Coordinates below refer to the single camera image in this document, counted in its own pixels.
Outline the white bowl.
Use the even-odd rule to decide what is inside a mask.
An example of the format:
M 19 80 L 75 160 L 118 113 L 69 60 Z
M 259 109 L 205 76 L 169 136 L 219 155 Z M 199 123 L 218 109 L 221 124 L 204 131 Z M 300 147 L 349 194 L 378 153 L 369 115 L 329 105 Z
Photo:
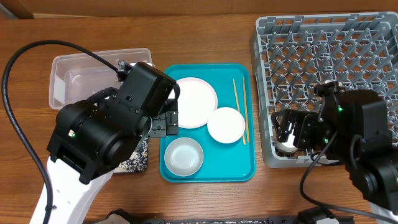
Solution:
M 207 122 L 210 136 L 222 144 L 231 144 L 243 138 L 246 123 L 242 114 L 230 107 L 214 110 Z

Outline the white cup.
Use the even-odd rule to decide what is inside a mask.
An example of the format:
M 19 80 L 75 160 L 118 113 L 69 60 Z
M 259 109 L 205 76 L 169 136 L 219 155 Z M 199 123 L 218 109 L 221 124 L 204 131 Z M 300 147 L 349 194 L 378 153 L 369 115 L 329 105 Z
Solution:
M 298 151 L 298 148 L 294 146 L 295 136 L 290 134 L 288 140 L 286 142 L 279 142 L 278 140 L 274 140 L 275 148 L 283 153 L 283 154 L 293 154 Z

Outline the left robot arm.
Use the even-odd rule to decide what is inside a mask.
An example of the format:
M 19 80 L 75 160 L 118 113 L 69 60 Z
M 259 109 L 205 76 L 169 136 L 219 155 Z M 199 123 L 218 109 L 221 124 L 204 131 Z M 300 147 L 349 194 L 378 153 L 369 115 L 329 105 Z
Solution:
M 43 189 L 32 223 L 82 223 L 96 195 L 140 143 L 176 135 L 180 87 L 145 63 L 120 62 L 119 88 L 106 88 L 64 106 L 47 150 L 50 187 Z

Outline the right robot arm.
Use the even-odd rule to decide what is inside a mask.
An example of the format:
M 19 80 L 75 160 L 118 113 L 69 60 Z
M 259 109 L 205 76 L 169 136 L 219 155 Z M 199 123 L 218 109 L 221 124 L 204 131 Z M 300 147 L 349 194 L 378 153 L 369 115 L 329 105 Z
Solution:
M 353 215 L 397 223 L 397 148 L 387 124 L 386 102 L 373 90 L 346 90 L 338 81 L 321 82 L 314 94 L 322 101 L 319 112 L 286 109 L 271 115 L 279 143 L 294 136 L 297 149 L 319 149 L 300 180 L 301 196 L 314 207 L 301 211 L 295 223 L 353 223 Z M 352 184 L 372 212 L 340 207 L 309 197 L 305 179 L 321 156 L 345 166 Z

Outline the grey bowl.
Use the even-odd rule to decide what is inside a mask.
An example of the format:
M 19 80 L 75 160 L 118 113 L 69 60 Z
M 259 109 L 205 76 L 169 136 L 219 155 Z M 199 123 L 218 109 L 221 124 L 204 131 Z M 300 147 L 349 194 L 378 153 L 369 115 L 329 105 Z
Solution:
M 166 148 L 164 162 L 166 168 L 176 176 L 188 177 L 198 172 L 204 161 L 204 152 L 196 140 L 178 138 Z

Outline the large white plate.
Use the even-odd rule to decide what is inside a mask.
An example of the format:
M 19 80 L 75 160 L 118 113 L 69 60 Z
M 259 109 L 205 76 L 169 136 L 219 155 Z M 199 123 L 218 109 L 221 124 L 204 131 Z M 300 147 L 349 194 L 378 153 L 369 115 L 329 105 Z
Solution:
M 186 77 L 177 80 L 180 87 L 178 97 L 179 128 L 195 129 L 205 125 L 209 116 L 218 107 L 214 88 L 206 81 Z

